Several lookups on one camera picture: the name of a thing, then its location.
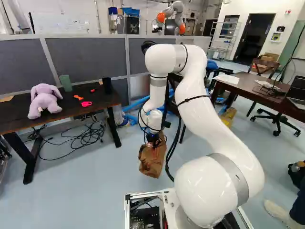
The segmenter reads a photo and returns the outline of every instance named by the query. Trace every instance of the white robotic arm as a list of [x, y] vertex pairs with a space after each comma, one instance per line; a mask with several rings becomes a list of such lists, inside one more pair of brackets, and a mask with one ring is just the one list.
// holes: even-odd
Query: white robotic arm
[[188, 218], [210, 228], [263, 188], [263, 169], [251, 150], [222, 123], [207, 97], [203, 82], [207, 58], [200, 47], [157, 44], [147, 50], [145, 64], [151, 73], [151, 98], [141, 114], [160, 129], [162, 116], [154, 119], [154, 109], [164, 103], [167, 73], [181, 74], [183, 80], [175, 91], [181, 118], [214, 151], [184, 164], [174, 180]]
[[175, 35], [184, 34], [185, 24], [183, 22], [183, 10], [184, 4], [182, 3], [182, 1], [173, 2], [169, 7], [167, 7], [165, 10], [163, 10], [157, 15], [156, 20], [158, 26], [162, 28], [165, 19], [171, 17], [173, 13], [176, 12], [175, 22], [179, 26], [179, 28], [175, 29]]

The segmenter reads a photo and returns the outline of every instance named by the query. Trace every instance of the whiteboard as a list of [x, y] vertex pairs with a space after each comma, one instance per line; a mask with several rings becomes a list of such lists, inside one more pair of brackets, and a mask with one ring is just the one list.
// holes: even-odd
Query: whiteboard
[[33, 13], [35, 31], [44, 33], [89, 33], [89, 16], [70, 16], [61, 13]]

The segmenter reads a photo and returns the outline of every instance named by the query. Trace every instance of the purple stuffed animal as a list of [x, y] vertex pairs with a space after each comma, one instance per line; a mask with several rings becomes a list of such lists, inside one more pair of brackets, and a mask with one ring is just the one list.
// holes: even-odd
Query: purple stuffed animal
[[57, 105], [57, 98], [62, 99], [62, 95], [56, 86], [41, 83], [32, 87], [30, 94], [32, 103], [28, 114], [29, 119], [39, 118], [43, 109], [48, 109], [50, 113], [62, 111], [62, 108]]

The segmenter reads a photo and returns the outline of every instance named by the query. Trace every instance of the dark table top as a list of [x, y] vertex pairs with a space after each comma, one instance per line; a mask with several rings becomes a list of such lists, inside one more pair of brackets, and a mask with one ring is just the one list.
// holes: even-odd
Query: dark table top
[[[63, 88], [59, 91], [63, 99], [58, 100], [57, 103], [62, 111], [57, 114], [43, 111], [41, 117], [35, 120], [27, 117], [31, 104], [30, 93], [15, 95], [9, 102], [0, 103], [0, 135], [121, 104], [121, 99], [114, 89], [111, 94], [106, 94], [104, 86], [99, 83], [75, 85], [72, 92], [65, 92]], [[84, 99], [79, 101], [73, 97], [74, 95]], [[82, 107], [81, 103], [84, 101], [91, 101], [92, 105]]]
[[[293, 103], [291, 103], [285, 96], [273, 97], [266, 92], [259, 90], [260, 85], [255, 82], [256, 80], [259, 80], [267, 81], [273, 84], [274, 80], [246, 72], [239, 72], [233, 76], [239, 78], [238, 84], [222, 82], [220, 80], [217, 80], [217, 82], [230, 92], [234, 92], [242, 97], [265, 105], [271, 109], [274, 109], [280, 113], [305, 123], [305, 111], [295, 107]], [[288, 92], [290, 88], [290, 85], [281, 82], [275, 82], [275, 85], [281, 88], [283, 92]]]

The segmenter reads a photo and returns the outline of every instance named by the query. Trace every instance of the brown paper bag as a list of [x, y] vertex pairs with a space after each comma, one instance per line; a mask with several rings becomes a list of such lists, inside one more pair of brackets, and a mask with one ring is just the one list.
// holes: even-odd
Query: brown paper bag
[[159, 133], [161, 143], [154, 148], [153, 144], [148, 142], [141, 146], [139, 151], [139, 160], [141, 161], [139, 170], [150, 177], [159, 178], [166, 152], [166, 143], [163, 132]]

